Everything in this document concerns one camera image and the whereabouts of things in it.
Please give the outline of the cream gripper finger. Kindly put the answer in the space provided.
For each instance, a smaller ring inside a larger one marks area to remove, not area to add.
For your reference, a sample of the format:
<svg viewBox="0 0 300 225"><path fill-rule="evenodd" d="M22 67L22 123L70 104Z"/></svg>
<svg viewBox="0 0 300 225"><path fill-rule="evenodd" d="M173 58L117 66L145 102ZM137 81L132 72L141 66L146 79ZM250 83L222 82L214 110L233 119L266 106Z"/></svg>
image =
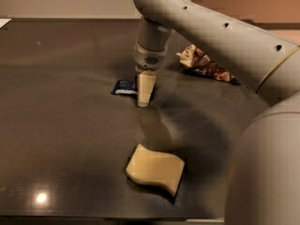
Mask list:
<svg viewBox="0 0 300 225"><path fill-rule="evenodd" d="M157 76L151 70L143 71L138 75L137 88L138 88L138 106L147 107L150 102L150 97L156 84Z"/></svg>

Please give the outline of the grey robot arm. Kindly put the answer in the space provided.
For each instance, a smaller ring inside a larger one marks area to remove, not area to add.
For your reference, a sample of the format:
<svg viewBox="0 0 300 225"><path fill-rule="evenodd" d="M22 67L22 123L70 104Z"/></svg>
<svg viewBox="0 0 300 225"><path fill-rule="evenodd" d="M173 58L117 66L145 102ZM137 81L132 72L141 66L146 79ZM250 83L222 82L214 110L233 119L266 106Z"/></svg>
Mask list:
<svg viewBox="0 0 300 225"><path fill-rule="evenodd" d="M142 15L138 71L158 69L178 32L270 106L232 152L224 225L299 225L299 45L191 0L133 2Z"/></svg>

